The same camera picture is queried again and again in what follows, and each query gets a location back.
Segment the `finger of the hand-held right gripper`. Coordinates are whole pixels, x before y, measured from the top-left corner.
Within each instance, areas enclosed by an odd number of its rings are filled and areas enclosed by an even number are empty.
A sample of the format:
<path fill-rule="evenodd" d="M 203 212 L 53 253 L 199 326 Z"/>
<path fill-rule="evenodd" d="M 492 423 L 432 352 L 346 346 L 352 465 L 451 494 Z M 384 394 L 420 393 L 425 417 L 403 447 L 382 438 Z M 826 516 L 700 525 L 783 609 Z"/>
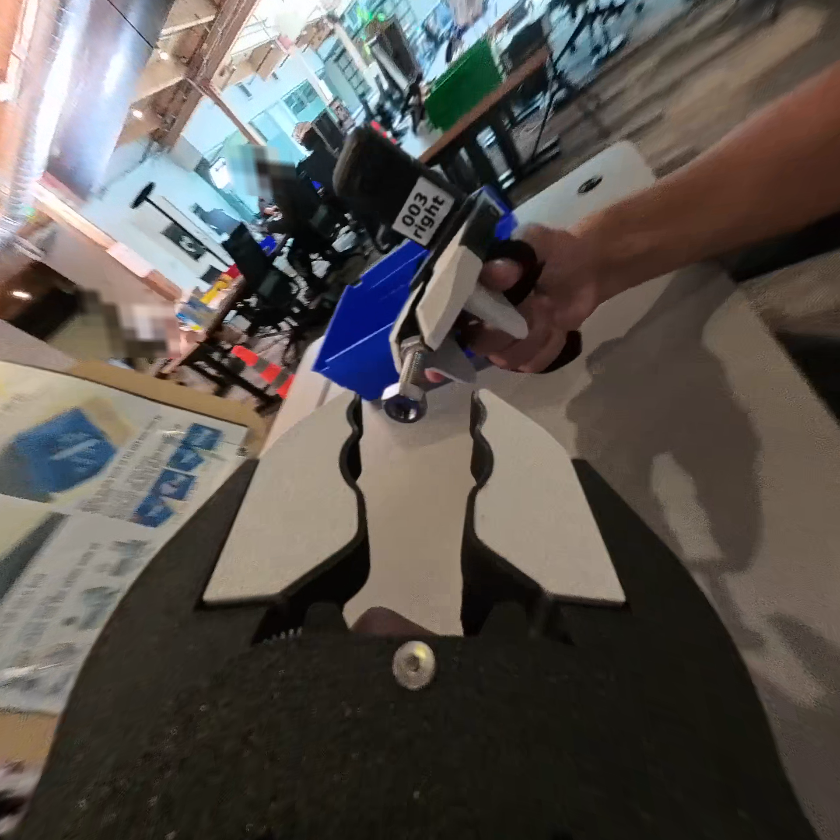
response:
<path fill-rule="evenodd" d="M 419 292 L 414 318 L 422 344 L 430 351 L 440 349 L 478 285 L 485 260 L 475 248 L 469 242 L 469 228 L 460 227 Z"/>
<path fill-rule="evenodd" d="M 389 333 L 389 345 L 396 374 L 403 370 L 403 345 L 418 340 L 418 325 L 415 308 L 402 308 Z"/>

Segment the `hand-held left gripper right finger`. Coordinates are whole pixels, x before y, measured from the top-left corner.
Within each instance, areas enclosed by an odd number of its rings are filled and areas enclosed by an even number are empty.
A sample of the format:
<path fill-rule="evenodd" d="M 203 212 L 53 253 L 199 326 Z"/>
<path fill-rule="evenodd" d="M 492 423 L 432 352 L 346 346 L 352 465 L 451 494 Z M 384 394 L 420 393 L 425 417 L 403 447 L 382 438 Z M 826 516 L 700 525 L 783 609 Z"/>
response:
<path fill-rule="evenodd" d="M 473 393 L 474 488 L 465 516 L 478 548 L 561 602 L 623 606 L 626 596 L 572 458 L 487 389 Z"/>

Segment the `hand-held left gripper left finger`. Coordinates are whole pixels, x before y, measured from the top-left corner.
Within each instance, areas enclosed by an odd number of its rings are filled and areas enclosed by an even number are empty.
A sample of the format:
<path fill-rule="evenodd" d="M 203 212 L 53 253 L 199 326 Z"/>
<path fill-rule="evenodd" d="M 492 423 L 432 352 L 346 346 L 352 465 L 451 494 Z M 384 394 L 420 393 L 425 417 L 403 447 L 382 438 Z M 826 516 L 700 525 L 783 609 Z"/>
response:
<path fill-rule="evenodd" d="M 346 606 L 367 582 L 362 401 L 340 394 L 300 419 L 259 459 L 213 568 L 206 606 Z"/>

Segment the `blue plastic bin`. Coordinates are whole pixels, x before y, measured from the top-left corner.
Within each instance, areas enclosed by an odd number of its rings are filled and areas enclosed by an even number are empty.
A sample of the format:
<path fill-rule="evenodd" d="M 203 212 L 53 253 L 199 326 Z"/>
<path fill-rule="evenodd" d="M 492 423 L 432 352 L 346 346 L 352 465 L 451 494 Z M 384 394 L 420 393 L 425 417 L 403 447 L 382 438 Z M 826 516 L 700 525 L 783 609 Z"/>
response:
<path fill-rule="evenodd" d="M 312 369 L 367 402 L 397 382 L 390 335 L 430 255 L 410 238 L 347 287 L 325 332 Z"/>

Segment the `steel hex bolt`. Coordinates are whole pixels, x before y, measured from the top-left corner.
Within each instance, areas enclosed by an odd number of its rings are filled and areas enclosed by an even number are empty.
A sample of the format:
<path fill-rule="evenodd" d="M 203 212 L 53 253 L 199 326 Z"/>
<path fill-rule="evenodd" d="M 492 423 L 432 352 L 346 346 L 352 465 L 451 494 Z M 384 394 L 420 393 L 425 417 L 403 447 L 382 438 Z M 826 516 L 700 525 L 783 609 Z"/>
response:
<path fill-rule="evenodd" d="M 417 353 L 403 364 L 396 383 L 389 385 L 381 396 L 385 414 L 399 424 L 415 424 L 427 412 L 426 362 L 428 353 Z"/>

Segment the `person's right forearm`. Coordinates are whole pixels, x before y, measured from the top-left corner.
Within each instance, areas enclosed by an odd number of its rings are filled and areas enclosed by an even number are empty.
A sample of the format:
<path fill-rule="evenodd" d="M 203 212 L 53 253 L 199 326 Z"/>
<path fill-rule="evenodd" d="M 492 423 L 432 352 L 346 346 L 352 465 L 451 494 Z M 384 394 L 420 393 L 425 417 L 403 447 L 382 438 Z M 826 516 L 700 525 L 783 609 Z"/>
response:
<path fill-rule="evenodd" d="M 597 300 L 801 230 L 839 208 L 839 65 L 742 122 L 696 159 L 588 217 Z"/>

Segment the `person's right hand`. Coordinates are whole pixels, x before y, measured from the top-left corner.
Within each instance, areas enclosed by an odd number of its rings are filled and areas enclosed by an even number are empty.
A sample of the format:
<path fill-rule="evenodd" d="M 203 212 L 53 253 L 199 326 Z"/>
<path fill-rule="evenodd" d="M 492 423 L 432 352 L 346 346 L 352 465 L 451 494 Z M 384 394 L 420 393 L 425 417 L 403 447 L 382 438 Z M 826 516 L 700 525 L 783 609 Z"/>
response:
<path fill-rule="evenodd" d="M 530 224 L 518 228 L 516 242 L 534 252 L 539 277 L 517 305 L 528 334 L 514 339 L 476 316 L 460 316 L 456 341 L 474 355 L 506 371 L 543 374 L 555 367 L 573 332 L 604 301 L 599 235 L 589 224 L 571 228 Z"/>

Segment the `green plastic bin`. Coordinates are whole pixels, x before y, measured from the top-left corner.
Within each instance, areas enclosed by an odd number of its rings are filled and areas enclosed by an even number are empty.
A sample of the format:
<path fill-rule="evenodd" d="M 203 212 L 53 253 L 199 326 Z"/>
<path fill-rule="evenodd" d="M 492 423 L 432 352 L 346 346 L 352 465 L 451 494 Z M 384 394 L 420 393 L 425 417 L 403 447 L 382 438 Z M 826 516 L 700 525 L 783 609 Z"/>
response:
<path fill-rule="evenodd" d="M 492 40 L 478 39 L 430 84 L 424 101 L 427 121 L 436 130 L 451 129 L 504 77 Z"/>

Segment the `orange traffic cone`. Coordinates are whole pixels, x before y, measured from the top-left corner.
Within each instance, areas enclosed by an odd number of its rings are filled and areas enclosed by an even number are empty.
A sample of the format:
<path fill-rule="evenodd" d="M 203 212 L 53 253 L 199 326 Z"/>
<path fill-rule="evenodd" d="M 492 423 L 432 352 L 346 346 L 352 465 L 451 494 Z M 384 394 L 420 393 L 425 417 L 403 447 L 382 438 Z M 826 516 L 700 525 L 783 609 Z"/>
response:
<path fill-rule="evenodd" d="M 295 380 L 295 375 L 290 369 L 276 362 L 269 361 L 265 356 L 242 344 L 233 346 L 231 354 L 243 362 L 246 368 L 259 376 L 268 386 L 268 394 L 270 396 L 277 396 L 282 401 L 287 398 L 288 392 Z"/>

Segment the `black office chair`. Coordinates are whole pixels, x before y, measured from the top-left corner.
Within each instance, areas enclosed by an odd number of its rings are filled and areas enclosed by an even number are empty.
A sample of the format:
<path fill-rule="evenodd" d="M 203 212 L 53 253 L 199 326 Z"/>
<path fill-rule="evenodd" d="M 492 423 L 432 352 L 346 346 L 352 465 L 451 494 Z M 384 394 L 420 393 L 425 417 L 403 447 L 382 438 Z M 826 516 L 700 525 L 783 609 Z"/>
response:
<path fill-rule="evenodd" d="M 308 309 L 299 298 L 297 283 L 274 265 L 250 228 L 238 224 L 223 247 L 244 279 L 237 312 L 248 321 L 245 336 L 254 338 L 261 330 L 278 331 L 284 325 L 300 333 Z"/>

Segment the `wooden office desk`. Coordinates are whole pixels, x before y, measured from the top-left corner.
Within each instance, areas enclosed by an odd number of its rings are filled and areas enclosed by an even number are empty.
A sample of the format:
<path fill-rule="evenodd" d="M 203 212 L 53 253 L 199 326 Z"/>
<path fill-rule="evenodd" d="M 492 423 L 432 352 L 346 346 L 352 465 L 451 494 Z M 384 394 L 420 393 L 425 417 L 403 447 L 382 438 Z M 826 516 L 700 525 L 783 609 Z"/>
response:
<path fill-rule="evenodd" d="M 455 159 L 463 154 L 479 184 L 492 186 L 502 197 L 508 197 L 510 189 L 536 172 L 541 163 L 536 155 L 524 158 L 520 154 L 505 114 L 519 88 L 550 65 L 549 49 L 538 49 L 450 129 L 431 143 L 423 140 L 422 149 L 411 151 L 411 155 L 428 166 L 438 165 L 453 174 Z M 497 171 L 480 145 L 480 135 L 486 131 L 491 133 L 503 160 L 501 171 Z"/>

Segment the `silver ventilation duct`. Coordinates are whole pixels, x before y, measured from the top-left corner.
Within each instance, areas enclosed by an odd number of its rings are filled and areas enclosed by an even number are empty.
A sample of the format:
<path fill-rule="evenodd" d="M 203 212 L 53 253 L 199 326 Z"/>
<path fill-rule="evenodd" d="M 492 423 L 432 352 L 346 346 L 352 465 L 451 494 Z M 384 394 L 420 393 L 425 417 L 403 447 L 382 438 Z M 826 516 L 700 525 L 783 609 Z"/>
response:
<path fill-rule="evenodd" d="M 86 201 L 101 185 L 173 1 L 75 2 L 80 36 L 46 173 Z"/>

